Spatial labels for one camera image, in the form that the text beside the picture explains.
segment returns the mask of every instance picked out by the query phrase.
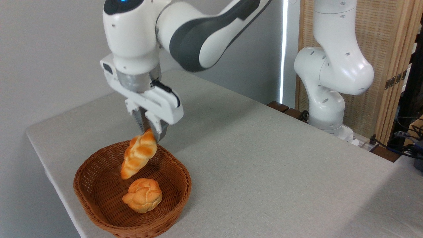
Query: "bread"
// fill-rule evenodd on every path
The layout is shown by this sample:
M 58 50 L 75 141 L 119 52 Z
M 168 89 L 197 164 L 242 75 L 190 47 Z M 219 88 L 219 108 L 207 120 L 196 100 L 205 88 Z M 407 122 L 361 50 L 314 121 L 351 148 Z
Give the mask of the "bread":
M 129 179 L 132 175 L 138 173 L 156 151 L 157 142 L 151 129 L 148 129 L 143 135 L 134 137 L 125 150 L 121 169 L 122 179 Z
M 153 179 L 140 178 L 135 180 L 122 197 L 122 201 L 138 213 L 153 210 L 162 201 L 162 191 L 159 183 Z

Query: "gray tablecloth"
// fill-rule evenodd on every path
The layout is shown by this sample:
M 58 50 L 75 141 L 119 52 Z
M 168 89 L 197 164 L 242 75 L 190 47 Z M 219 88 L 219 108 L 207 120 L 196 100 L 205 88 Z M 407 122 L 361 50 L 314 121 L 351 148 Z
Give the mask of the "gray tablecloth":
M 423 178 L 237 93 L 173 71 L 185 115 L 160 144 L 192 178 L 163 238 L 423 237 Z M 139 134 L 124 98 L 105 96 L 28 128 L 81 237 L 96 227 L 74 194 L 92 153 Z

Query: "round bread roll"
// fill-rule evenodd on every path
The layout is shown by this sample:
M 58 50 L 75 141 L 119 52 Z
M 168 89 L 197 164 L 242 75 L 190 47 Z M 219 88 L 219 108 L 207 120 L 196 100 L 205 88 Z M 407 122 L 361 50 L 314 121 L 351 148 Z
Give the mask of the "round bread roll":
M 122 201 L 134 211 L 146 213 L 156 208 L 162 197 L 162 190 L 157 181 L 140 178 L 129 186 L 128 193 L 122 197 Z
M 148 129 L 143 135 L 132 138 L 129 147 L 125 150 L 122 163 L 121 177 L 129 179 L 138 173 L 157 151 L 157 142 L 153 131 Z

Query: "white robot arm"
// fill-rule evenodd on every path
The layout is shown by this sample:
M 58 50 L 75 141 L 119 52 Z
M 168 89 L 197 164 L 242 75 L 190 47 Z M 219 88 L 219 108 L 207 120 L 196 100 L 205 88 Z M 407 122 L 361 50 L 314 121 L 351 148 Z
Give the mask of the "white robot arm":
M 103 22 L 112 53 L 100 61 L 109 85 L 128 99 L 142 131 L 157 141 L 183 116 L 178 95 L 160 83 L 163 47 L 187 71 L 212 67 L 270 0 L 233 0 L 214 16 L 184 2 L 106 0 Z
M 342 125 L 345 102 L 339 94 L 359 95 L 373 82 L 373 67 L 355 37 L 357 0 L 315 0 L 313 34 L 320 47 L 302 49 L 294 68 L 309 98 L 309 124 L 356 144 Z

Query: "wicker basket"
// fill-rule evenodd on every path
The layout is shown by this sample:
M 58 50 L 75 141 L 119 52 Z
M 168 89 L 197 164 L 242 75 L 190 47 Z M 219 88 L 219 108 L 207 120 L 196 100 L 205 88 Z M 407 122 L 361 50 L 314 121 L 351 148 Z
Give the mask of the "wicker basket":
M 175 224 L 191 192 L 191 178 L 172 154 L 158 145 L 157 153 L 130 179 L 120 177 L 129 141 L 100 149 L 76 172 L 74 190 L 85 212 L 98 227 L 116 237 L 156 237 Z M 129 185 L 139 178 L 159 183 L 163 199 L 153 210 L 139 214 L 122 201 Z

